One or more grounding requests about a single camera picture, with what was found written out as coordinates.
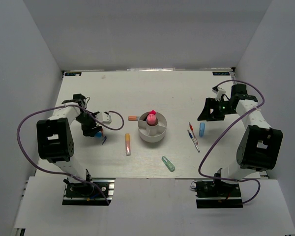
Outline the black highlighter blue cap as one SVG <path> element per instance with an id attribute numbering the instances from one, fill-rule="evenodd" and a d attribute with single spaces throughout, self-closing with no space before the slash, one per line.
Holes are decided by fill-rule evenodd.
<path id="1" fill-rule="evenodd" d="M 95 134 L 95 136 L 96 137 L 102 137 L 102 133 L 101 132 L 98 132 L 98 133 Z"/>

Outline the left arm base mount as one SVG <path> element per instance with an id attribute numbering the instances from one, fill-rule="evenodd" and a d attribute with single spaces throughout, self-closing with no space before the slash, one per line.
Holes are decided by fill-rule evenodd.
<path id="1" fill-rule="evenodd" d="M 62 199 L 64 206 L 108 206 L 112 201 L 115 179 L 92 179 L 103 192 L 108 202 L 106 202 L 100 191 L 90 184 L 70 183 L 65 179 L 65 189 Z"/>

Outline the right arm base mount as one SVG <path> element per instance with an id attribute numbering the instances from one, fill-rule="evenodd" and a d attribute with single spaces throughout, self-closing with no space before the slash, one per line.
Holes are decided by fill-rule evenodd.
<path id="1" fill-rule="evenodd" d="M 197 209 L 243 208 L 239 184 L 196 180 L 190 189 L 196 193 Z"/>

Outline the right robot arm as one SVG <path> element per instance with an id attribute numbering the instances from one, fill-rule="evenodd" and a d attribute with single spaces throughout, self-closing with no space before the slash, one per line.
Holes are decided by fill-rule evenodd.
<path id="1" fill-rule="evenodd" d="M 231 123 L 209 148 L 210 153 L 226 133 L 239 121 L 242 121 L 245 132 L 236 151 L 235 160 L 227 167 L 220 169 L 211 179 L 213 192 L 224 196 L 230 185 L 242 181 L 255 172 L 272 170 L 277 162 L 283 133 L 272 128 L 263 117 L 260 108 L 264 102 L 247 93 L 246 84 L 235 84 L 231 87 L 231 96 L 224 99 L 225 91 L 219 86 L 213 87 L 214 98 L 207 98 L 198 121 L 223 121 L 226 115 L 237 114 L 239 117 Z"/>

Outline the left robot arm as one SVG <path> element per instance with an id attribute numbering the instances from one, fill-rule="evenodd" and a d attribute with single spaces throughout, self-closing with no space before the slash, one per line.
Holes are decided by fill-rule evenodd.
<path id="1" fill-rule="evenodd" d="M 83 196 L 89 196 L 94 191 L 94 184 L 90 181 L 90 174 L 74 157 L 74 141 L 70 129 L 73 121 L 81 125 L 85 137 L 95 137 L 102 130 L 94 118 L 98 114 L 88 114 L 84 111 L 87 98 L 82 94 L 75 94 L 71 100 L 62 102 L 63 108 L 45 120 L 36 124 L 38 153 L 41 159 L 58 166 L 68 173 L 69 183 L 76 184 L 75 178 L 81 179 L 77 190 Z"/>

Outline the black highlighter pink cap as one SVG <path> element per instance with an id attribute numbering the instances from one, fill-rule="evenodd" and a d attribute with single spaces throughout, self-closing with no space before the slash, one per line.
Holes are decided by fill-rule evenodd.
<path id="1" fill-rule="evenodd" d="M 152 110 L 152 111 L 150 111 L 150 113 L 149 113 L 150 115 L 156 115 L 156 111 L 155 110 Z"/>

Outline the pink capped highlighter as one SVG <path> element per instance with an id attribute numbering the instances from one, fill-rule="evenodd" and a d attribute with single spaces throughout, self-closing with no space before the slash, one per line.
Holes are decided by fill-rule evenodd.
<path id="1" fill-rule="evenodd" d="M 148 125 L 151 125 L 151 126 L 155 125 L 155 123 L 156 123 L 156 115 L 155 114 L 149 114 L 147 116 L 147 123 L 148 123 Z"/>

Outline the grey highlighter orange cap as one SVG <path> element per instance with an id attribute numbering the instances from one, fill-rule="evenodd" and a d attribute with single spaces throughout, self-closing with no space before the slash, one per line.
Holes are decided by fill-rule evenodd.
<path id="1" fill-rule="evenodd" d="M 139 120 L 139 116 L 129 116 L 128 117 L 129 121 L 138 121 Z"/>

